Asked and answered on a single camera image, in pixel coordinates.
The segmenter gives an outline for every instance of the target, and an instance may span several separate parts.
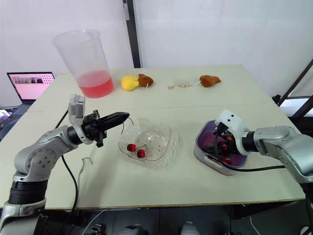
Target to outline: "laptop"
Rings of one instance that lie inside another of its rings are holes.
[[[22,104],[14,109],[11,118],[21,117],[54,81],[52,72],[7,72]]]

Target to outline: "clear plastic pitcher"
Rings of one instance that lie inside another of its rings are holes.
[[[99,36],[96,30],[84,29],[66,32],[52,39],[83,94],[89,98],[100,98],[113,91]]]

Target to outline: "yellow pear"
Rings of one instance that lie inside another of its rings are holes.
[[[131,91],[135,87],[139,86],[138,77],[132,75],[122,77],[121,84],[124,90]]]

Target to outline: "tabletop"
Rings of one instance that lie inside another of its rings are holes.
[[[126,92],[118,84],[124,75],[144,73],[155,80],[147,90]],[[122,126],[108,131],[104,147],[81,144],[65,154],[75,177],[86,161],[79,181],[78,208],[126,208],[159,206],[221,205],[303,199],[301,187],[286,169],[237,172],[222,175],[198,161],[195,139],[208,120],[224,109],[239,115],[251,130],[275,125],[294,125],[242,66],[155,68],[112,70],[115,90],[100,99],[86,99],[85,115],[98,109],[101,116],[116,111],[129,112],[133,120],[147,118],[166,123],[172,129],[173,149],[165,157],[169,164],[146,168],[129,161],[118,149]],[[168,86],[177,81],[194,83],[200,75],[219,76],[222,82],[211,88]],[[29,111],[0,142],[0,205],[8,199],[14,157],[54,128],[67,108],[71,93],[81,94],[74,79],[59,75]],[[69,125],[66,118],[62,124]],[[280,165],[280,162],[252,153],[244,168]],[[74,186],[62,161],[52,170],[46,192],[48,209],[68,209],[74,201]]]

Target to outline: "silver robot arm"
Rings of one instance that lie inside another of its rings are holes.
[[[220,135],[231,133],[238,152],[259,152],[279,160],[313,202],[313,138],[297,134],[289,126],[258,128],[250,131],[241,118],[224,110],[216,121]]]
[[[128,113],[118,112],[100,118],[95,110],[84,117],[84,103],[83,96],[73,94],[68,106],[69,120],[73,126],[65,125],[48,131],[16,155],[14,165],[17,172],[13,176],[9,200],[3,207],[0,234],[15,234],[12,232],[12,221],[16,220],[19,224],[27,221],[25,224],[34,225],[31,232],[24,233],[33,234],[39,215],[45,209],[48,179],[58,159],[81,143],[96,141],[97,146],[102,147],[103,139],[107,136],[106,130],[122,124],[129,116]]]

